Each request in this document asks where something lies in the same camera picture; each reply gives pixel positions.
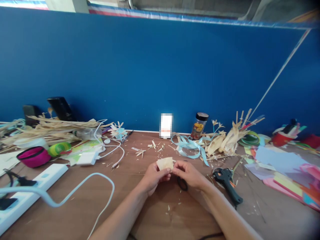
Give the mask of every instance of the black glue gun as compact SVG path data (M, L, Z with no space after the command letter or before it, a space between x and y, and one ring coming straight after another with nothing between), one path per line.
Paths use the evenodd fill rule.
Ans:
M243 199L236 193L230 184L230 181L232 180L232 171L229 168L216 168L213 172L213 177L216 182L220 183L226 189L235 207L243 202Z

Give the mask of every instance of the left hand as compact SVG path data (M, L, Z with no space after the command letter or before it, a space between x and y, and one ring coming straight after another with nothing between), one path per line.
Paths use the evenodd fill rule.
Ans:
M159 183L169 181L171 169L166 168L159 171L157 163L151 163L144 174L144 177L139 182L138 186L151 196L156 190Z

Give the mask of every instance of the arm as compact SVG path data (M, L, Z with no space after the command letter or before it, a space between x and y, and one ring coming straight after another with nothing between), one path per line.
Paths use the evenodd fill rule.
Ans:
M174 174L188 185L201 191L212 215L227 240L262 240L257 232L239 215L224 195L188 162L176 161Z
M152 163L139 184L93 233L90 240L127 239L148 196L154 193L158 183L170 180L169 172L170 168L159 171L157 164Z

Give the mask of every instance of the power strip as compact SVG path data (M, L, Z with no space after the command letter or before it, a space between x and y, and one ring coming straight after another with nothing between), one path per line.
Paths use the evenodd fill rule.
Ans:
M64 164L52 164L34 181L34 187L47 191L66 171L68 167ZM11 198L17 198L10 207L0 211L0 236L26 211L40 196L35 193L17 192Z

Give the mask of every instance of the forearm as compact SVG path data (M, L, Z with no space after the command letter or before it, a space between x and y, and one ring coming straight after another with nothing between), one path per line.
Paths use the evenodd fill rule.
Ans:
M262 240L211 183L205 184L201 193L227 240Z
M127 239L147 197L139 185L135 187L90 239Z

